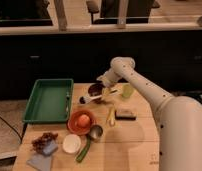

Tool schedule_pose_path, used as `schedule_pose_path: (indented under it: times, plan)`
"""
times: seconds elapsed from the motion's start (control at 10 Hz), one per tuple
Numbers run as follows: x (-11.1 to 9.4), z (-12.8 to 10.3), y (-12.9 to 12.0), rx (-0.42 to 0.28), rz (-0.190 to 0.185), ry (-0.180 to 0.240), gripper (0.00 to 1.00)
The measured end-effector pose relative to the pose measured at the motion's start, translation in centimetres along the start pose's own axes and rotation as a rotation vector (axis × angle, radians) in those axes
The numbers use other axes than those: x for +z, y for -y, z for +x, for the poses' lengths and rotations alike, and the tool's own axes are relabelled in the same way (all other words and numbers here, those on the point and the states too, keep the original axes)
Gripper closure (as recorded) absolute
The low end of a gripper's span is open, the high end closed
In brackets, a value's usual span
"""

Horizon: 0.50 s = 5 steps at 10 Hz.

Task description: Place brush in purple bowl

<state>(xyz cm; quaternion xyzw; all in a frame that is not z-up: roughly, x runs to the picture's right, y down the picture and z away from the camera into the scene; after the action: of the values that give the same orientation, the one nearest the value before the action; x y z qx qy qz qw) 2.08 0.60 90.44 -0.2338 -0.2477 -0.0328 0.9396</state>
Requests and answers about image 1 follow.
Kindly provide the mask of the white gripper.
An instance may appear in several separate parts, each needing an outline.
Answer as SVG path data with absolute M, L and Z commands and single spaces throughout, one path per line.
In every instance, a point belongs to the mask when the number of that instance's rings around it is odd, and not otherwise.
M 113 70 L 106 71 L 103 75 L 97 78 L 98 81 L 101 81 L 105 87 L 115 86 L 121 77 L 116 74 Z

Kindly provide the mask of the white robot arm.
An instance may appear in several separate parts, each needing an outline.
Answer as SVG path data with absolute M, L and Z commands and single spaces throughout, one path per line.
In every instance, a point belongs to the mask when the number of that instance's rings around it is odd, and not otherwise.
M 125 79 L 150 104 L 159 134 L 159 171 L 202 171 L 202 105 L 174 96 L 135 71 L 131 57 L 115 57 L 97 78 L 105 87 Z

